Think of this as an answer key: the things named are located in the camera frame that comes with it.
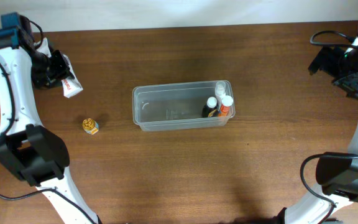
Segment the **white translucent tube bottle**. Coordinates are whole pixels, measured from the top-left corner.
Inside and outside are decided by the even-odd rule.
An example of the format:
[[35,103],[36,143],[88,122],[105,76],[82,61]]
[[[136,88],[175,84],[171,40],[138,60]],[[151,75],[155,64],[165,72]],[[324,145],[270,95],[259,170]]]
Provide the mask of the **white translucent tube bottle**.
[[226,96],[226,82],[218,81],[215,86],[215,97],[218,101],[218,109],[221,107],[222,99]]

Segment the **orange tube white cap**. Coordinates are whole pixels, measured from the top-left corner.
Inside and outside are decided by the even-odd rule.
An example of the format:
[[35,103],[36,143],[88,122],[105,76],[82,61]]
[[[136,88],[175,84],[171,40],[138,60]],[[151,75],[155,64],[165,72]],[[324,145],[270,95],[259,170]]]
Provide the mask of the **orange tube white cap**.
[[227,116],[231,110],[231,106],[234,103],[233,97],[226,95],[221,100],[221,107],[219,109],[218,117]]

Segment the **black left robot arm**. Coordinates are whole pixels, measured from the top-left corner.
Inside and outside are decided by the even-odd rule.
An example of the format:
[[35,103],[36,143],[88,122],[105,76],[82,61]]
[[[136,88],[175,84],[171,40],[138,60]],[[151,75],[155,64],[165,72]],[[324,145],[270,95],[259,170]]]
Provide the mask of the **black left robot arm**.
[[65,223],[99,223],[70,174],[63,140],[41,122],[34,90],[63,87],[66,97],[82,89],[69,58],[42,37],[33,21],[16,12],[1,16],[0,164],[43,194]]

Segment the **white Panadol medicine box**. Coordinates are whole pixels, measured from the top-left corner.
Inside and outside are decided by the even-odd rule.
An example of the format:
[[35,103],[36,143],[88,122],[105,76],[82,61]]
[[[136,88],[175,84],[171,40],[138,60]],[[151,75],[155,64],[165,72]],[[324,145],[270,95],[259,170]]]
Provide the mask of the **white Panadol medicine box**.
[[73,67],[71,65],[70,59],[66,55],[63,56],[68,62],[68,66],[71,73],[71,75],[68,78],[62,80],[63,94],[64,97],[71,98],[79,94],[81,91],[83,91],[83,87],[73,71]]

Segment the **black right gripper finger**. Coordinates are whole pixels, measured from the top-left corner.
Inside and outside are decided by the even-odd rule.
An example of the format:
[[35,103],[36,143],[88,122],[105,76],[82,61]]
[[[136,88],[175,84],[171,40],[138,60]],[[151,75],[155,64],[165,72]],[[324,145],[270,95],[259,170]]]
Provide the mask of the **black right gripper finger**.
[[358,80],[336,80],[333,85],[344,90],[348,98],[358,100]]
[[308,67],[309,74],[314,75],[320,70],[320,68],[321,68],[321,60],[315,58]]

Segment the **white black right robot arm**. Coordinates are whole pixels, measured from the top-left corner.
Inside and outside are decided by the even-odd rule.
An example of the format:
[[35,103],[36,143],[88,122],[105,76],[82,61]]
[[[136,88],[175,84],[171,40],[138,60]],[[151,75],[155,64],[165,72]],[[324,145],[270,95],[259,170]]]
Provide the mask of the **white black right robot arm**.
[[[332,76],[333,85],[358,100],[358,30],[356,37],[340,35],[347,44],[317,42],[319,35],[317,32],[310,38],[310,44],[321,50],[308,67],[309,72],[324,71]],[[358,124],[346,153],[307,157],[300,167],[300,179],[307,193],[266,223],[328,223],[334,212],[358,202]]]

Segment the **gold-lidded balm jar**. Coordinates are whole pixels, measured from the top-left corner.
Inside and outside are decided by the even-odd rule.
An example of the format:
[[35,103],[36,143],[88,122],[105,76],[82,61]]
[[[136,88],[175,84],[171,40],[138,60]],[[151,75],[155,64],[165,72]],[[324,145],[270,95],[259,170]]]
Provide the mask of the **gold-lidded balm jar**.
[[99,131],[99,124],[91,118],[84,119],[82,122],[82,127],[86,133],[92,135]]

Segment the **black bottle white cap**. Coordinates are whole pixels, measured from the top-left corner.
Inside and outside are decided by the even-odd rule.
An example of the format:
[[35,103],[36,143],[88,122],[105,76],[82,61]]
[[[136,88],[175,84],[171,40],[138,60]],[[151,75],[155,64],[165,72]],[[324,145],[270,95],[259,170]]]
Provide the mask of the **black bottle white cap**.
[[218,101],[215,97],[211,96],[207,99],[206,104],[203,107],[201,116],[203,118],[211,118],[218,111]]

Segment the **clear plastic container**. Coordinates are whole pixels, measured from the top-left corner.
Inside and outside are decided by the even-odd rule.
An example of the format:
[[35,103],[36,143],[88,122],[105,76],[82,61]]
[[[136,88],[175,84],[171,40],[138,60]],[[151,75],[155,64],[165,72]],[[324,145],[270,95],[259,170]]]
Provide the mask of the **clear plastic container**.
[[231,105],[225,117],[202,117],[207,99],[215,95],[217,84],[234,96],[227,80],[137,86],[132,91],[133,121],[143,131],[210,128],[224,126],[236,111]]

